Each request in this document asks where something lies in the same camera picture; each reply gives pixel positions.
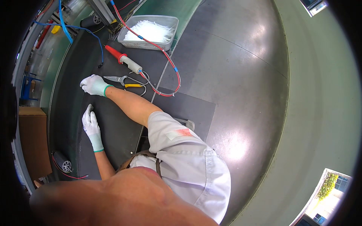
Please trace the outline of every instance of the wall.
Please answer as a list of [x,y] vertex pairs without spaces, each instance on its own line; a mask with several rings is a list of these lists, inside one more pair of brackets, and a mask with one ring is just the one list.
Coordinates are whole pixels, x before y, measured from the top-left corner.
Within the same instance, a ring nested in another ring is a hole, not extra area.
[[329,8],[310,18],[298,0],[275,0],[285,29],[290,93],[282,137],[257,192],[232,223],[289,225],[325,168],[353,176],[361,138],[361,88]]
[[336,207],[338,206],[342,196],[343,192],[334,188],[332,189],[331,193],[322,201],[319,201],[318,198],[314,198],[312,203],[307,208],[305,214],[307,214],[312,219],[316,214],[319,214],[326,219],[330,219],[330,216],[333,214],[334,210],[336,210]]

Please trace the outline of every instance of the black cylinder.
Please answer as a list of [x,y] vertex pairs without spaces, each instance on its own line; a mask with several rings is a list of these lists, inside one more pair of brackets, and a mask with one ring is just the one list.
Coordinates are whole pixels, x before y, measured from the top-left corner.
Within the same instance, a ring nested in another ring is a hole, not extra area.
[[101,22],[101,19],[97,15],[91,15],[80,21],[80,27],[88,28],[100,24]]
[[55,151],[53,153],[55,163],[64,171],[70,172],[72,171],[72,164],[71,162],[60,152]]

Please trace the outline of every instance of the red soldering iron handle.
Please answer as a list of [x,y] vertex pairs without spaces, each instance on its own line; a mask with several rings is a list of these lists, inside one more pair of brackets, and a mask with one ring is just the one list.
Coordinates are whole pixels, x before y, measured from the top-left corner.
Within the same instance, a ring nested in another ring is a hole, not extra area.
[[108,52],[110,52],[115,58],[117,58],[118,63],[123,64],[123,62],[121,61],[121,57],[122,56],[127,56],[127,54],[122,54],[120,52],[118,52],[117,50],[115,50],[114,48],[110,47],[109,45],[104,46],[106,48],[106,50],[108,50]]

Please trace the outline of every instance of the green plant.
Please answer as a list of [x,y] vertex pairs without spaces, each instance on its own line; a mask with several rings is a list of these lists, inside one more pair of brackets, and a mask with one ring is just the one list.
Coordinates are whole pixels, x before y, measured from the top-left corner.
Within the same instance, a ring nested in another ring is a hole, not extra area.
[[317,194],[317,197],[319,198],[320,201],[326,198],[329,195],[329,193],[332,191],[334,185],[336,184],[337,178],[338,175],[336,174],[330,172],[327,174],[327,176],[324,179],[323,185]]

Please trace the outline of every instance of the cardboard box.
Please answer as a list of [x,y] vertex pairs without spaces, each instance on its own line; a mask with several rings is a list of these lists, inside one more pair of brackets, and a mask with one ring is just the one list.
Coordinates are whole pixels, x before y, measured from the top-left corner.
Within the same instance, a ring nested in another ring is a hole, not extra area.
[[47,116],[40,107],[19,107],[21,148],[32,180],[52,173],[46,129]]
[[31,92],[31,93],[34,92],[34,88],[35,88],[35,80],[32,80],[32,81],[31,81],[31,84],[30,84],[30,92]]

